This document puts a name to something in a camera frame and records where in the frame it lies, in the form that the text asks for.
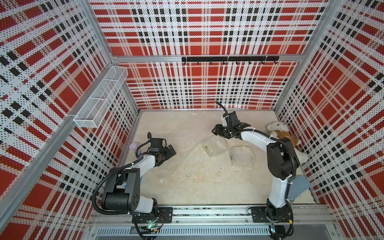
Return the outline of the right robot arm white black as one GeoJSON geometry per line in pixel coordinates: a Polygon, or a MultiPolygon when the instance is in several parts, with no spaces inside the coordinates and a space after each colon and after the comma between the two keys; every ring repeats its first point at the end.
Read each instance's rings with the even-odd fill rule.
{"type": "Polygon", "coordinates": [[[217,124],[212,133],[226,139],[236,138],[249,142],[267,153],[268,170],[273,176],[272,190],[266,203],[266,216],[272,223],[278,223],[284,214],[293,216],[289,203],[289,190],[297,176],[299,159],[291,140],[277,138],[242,123],[235,111],[228,110],[218,101],[215,103],[224,110],[222,123],[217,124]]]}

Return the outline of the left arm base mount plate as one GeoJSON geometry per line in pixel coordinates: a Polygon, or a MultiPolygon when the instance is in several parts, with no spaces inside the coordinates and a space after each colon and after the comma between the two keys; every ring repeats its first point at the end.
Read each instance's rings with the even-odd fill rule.
{"type": "Polygon", "coordinates": [[[157,213],[154,211],[151,213],[140,213],[139,215],[133,215],[132,223],[136,222],[137,224],[170,224],[173,218],[173,208],[172,207],[158,207],[157,213]]]}

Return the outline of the clear bubble wrap sheet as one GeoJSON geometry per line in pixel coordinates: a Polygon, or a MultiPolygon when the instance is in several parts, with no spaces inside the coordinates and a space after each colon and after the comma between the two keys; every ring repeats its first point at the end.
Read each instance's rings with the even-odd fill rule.
{"type": "Polygon", "coordinates": [[[194,148],[211,135],[211,122],[198,118],[168,120],[150,123],[147,132],[154,138],[166,139],[172,145],[176,155],[146,173],[144,180],[163,184],[182,166],[194,148]]]}

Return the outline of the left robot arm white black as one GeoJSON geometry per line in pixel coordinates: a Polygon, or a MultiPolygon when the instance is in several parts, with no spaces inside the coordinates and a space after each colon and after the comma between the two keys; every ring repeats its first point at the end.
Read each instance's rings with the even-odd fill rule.
{"type": "Polygon", "coordinates": [[[141,195],[141,177],[159,167],[177,153],[173,146],[149,148],[154,152],[138,155],[138,159],[120,168],[112,168],[96,185],[91,198],[94,210],[102,215],[140,215],[157,218],[157,200],[141,195]]]}

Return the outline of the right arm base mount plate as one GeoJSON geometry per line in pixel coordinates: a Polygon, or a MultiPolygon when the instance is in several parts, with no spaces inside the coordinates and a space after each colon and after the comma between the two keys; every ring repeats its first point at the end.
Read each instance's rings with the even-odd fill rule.
{"type": "Polygon", "coordinates": [[[250,207],[248,213],[254,223],[289,223],[292,219],[287,206],[278,209],[274,206],[250,207]]]}

